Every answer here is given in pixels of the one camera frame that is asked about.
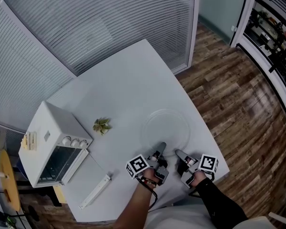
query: green leaf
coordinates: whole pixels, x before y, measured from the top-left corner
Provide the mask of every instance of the green leaf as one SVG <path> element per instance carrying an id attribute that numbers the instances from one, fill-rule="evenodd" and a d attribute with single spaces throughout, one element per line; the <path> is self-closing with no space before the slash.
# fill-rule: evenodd
<path id="1" fill-rule="evenodd" d="M 112 127 L 109 126 L 109 125 L 105 125 L 103 128 L 106 129 L 106 130 L 110 130 Z"/>
<path id="2" fill-rule="evenodd" d="M 108 123 L 109 119 L 103 119 L 103 120 L 100 120 L 100 125 L 104 125 L 106 123 Z"/>

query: black cable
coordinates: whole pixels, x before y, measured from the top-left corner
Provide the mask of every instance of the black cable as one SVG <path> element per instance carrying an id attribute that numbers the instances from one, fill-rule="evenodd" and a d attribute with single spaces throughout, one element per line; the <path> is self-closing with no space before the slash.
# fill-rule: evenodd
<path id="1" fill-rule="evenodd" d="M 16 213 L 17 213 L 18 218 L 19 218 L 19 220 L 21 221 L 21 224 L 23 225 L 24 229 L 26 229 L 26 227 L 25 227 L 25 225 L 23 224 L 22 219 L 20 218 L 20 216 L 19 216 L 19 214 L 18 214 L 18 212 L 17 212 L 17 211 L 16 211 Z"/>
<path id="2" fill-rule="evenodd" d="M 147 186 L 144 182 L 141 181 L 140 178 L 138 178 L 138 176 L 135 176 L 135 178 L 138 180 L 139 183 L 141 183 L 144 187 L 146 187 L 148 190 L 150 190 L 152 192 L 152 194 L 154 195 L 154 202 L 152 203 L 152 205 L 148 208 L 148 210 L 150 210 L 154 204 L 157 202 L 158 200 L 158 195 L 156 194 L 156 192 L 154 190 L 152 190 L 149 186 Z"/>

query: small plant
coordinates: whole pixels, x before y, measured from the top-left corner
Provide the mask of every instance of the small plant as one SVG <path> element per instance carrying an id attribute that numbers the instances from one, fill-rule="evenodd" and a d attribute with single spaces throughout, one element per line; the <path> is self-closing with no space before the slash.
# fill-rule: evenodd
<path id="1" fill-rule="evenodd" d="M 97 119 L 94 122 L 93 126 L 94 131 L 101 133 L 101 135 L 104 135 L 111 129 L 111 126 L 108 125 L 109 121 L 110 119 L 102 119 L 102 118 Z"/>

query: white table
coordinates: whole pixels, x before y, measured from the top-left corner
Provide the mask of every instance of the white table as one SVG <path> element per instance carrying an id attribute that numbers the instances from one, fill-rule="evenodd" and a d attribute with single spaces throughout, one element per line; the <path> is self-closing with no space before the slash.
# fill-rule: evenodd
<path id="1" fill-rule="evenodd" d="M 216 180 L 229 172 L 224 157 L 191 99 L 147 40 L 100 62 L 48 101 L 72 112 L 94 138 L 89 147 L 93 158 L 88 157 L 62 188 L 77 221 L 117 219 L 138 184 L 126 172 L 126 162 L 140 153 L 151 151 L 142 140 L 142 129 L 149 116 L 161 109 L 178 113 L 186 120 L 190 129 L 188 145 L 184 149 L 186 153 L 217 156 Z M 104 136 L 92 130 L 94 121 L 100 117 L 111 118 L 112 129 Z M 168 158 L 170 174 L 165 184 L 155 190 L 158 201 L 153 209 L 178 201 L 189 192 L 176 174 L 176 163 L 176 156 Z M 108 187 L 91 205 L 80 210 L 79 204 L 105 173 L 112 175 Z"/>

